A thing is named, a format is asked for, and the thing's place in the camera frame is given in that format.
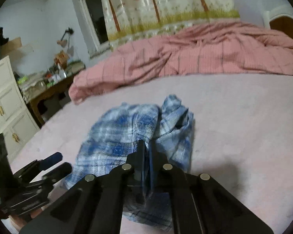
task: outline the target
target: window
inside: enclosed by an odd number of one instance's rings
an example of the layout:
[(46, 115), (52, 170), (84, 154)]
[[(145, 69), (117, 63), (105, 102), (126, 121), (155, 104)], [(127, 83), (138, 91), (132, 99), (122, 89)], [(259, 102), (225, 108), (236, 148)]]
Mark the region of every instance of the window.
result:
[(109, 47), (101, 0), (80, 0), (97, 51)]

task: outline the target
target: pink checkered duvet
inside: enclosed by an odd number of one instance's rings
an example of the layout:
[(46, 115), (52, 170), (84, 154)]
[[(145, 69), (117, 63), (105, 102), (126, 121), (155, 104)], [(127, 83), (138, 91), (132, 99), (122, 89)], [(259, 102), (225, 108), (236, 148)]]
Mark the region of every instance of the pink checkered duvet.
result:
[(243, 22), (215, 22), (174, 36), (137, 40), (80, 72), (69, 89), (74, 103), (88, 96), (157, 77), (187, 74), (275, 73), (293, 75), (293, 39)]

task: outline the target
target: blue plaid cloth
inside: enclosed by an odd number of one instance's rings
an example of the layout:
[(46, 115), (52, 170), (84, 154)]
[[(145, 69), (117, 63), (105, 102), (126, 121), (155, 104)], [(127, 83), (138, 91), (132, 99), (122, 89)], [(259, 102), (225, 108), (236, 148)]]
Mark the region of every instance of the blue plaid cloth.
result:
[[(72, 174), (66, 177), (66, 188), (71, 188), (89, 173), (101, 176), (124, 164), (127, 155), (136, 151), (138, 140), (144, 140), (148, 148), (150, 140), (155, 139), (157, 149), (166, 154), (168, 162), (187, 171), (192, 135), (193, 113), (181, 105), (175, 95), (166, 97), (161, 108), (123, 103), (109, 110), (92, 126), (81, 145)], [(128, 195), (123, 215), (165, 231), (172, 227), (168, 194), (153, 193), (144, 205)]]

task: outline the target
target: tree print curtain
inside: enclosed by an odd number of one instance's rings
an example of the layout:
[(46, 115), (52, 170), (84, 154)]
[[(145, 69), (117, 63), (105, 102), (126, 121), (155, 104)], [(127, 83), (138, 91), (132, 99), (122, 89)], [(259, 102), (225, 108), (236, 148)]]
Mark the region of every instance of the tree print curtain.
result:
[(233, 0), (102, 0), (102, 5), (112, 49), (130, 40), (240, 17)]

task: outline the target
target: wooden table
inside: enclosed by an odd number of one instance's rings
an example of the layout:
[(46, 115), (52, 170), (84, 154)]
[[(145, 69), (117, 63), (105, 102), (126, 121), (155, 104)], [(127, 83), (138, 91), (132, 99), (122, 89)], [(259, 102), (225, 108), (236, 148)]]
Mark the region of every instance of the wooden table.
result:
[(29, 101), (29, 106), (32, 109), (32, 112), (34, 116), (37, 118), (37, 120), (40, 122), (40, 125), (43, 126), (45, 124), (45, 121), (43, 120), (39, 110), (38, 110), (38, 103), (42, 100), (46, 100), (50, 97), (52, 97), (54, 94), (63, 93), (65, 92), (70, 85), (73, 83), (74, 76), (76, 74), (73, 74), (69, 77), (66, 77), (62, 81), (58, 82), (57, 84), (51, 86), (50, 88), (46, 89), (44, 92), (39, 94), (37, 97), (33, 98)]

